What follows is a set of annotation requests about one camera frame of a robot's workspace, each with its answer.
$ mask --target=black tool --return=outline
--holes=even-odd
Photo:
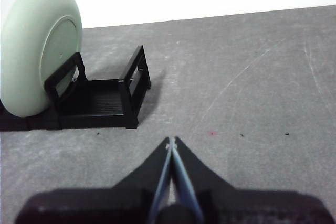
[[[177,203],[164,207],[170,178]],[[178,138],[166,138],[112,188],[57,189],[33,196],[16,224],[334,224],[323,203],[294,191],[236,189]]]

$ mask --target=red speck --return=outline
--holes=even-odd
[[[218,136],[217,132],[215,132],[215,131],[209,131],[208,135],[209,136]]]

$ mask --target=black plastic stand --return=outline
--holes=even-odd
[[[59,97],[56,85],[74,67],[78,78]],[[151,87],[143,46],[138,46],[119,79],[88,80],[79,52],[73,54],[44,83],[51,106],[44,112],[20,118],[0,102],[0,131],[33,129],[126,127],[136,129],[138,113]]]

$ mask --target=scratch mark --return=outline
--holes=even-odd
[[[275,49],[281,42],[283,42],[286,39],[282,39],[281,41],[277,42],[274,46],[270,47],[269,49],[267,49],[263,54],[259,55],[258,57],[256,57],[252,62],[250,62],[250,64],[248,64],[242,71],[240,71],[235,77],[233,77],[233,79],[231,79],[231,81],[219,92],[219,94],[215,97],[215,99],[212,101],[212,103],[210,104],[210,106],[207,108],[207,110],[203,113],[201,120],[199,121],[199,123],[196,125],[196,127],[194,128],[191,137],[194,135],[195,131],[197,130],[198,126],[202,123],[202,121],[204,120],[204,117],[208,114],[209,110],[213,107],[213,105],[216,103],[216,101],[218,100],[218,98],[224,93],[224,91],[239,77],[241,76],[252,64],[254,64],[256,61],[258,61],[259,59],[261,59],[265,54],[267,54],[268,52],[270,52],[271,50]]]
[[[311,70],[311,73],[313,75],[313,78],[314,78],[314,82],[315,82],[315,86],[320,94],[320,97],[321,97],[321,100],[322,102],[324,103],[324,106],[326,107],[326,109],[328,110],[329,114],[331,115],[331,117],[333,118],[333,120],[335,121],[335,118],[334,118],[334,115],[332,114],[330,108],[329,108],[329,105],[328,103],[325,101],[324,99],[324,96],[323,96],[323,92],[321,90],[321,86],[319,85],[318,81],[317,81],[317,78],[316,78],[316,73],[315,73],[315,70],[312,66],[312,63],[311,63],[311,53],[309,52],[309,55],[307,54],[307,47],[306,47],[306,41],[304,42],[305,43],[305,46],[304,46],[304,50],[305,50],[305,55],[306,55],[306,59],[307,59],[307,62],[308,62],[308,65],[309,65],[309,68]]]

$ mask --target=gray surface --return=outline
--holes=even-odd
[[[335,28],[328,6],[85,29],[91,79],[144,45],[140,125],[2,133],[2,223],[38,191],[113,186],[167,135],[234,186],[310,193],[335,217]]]

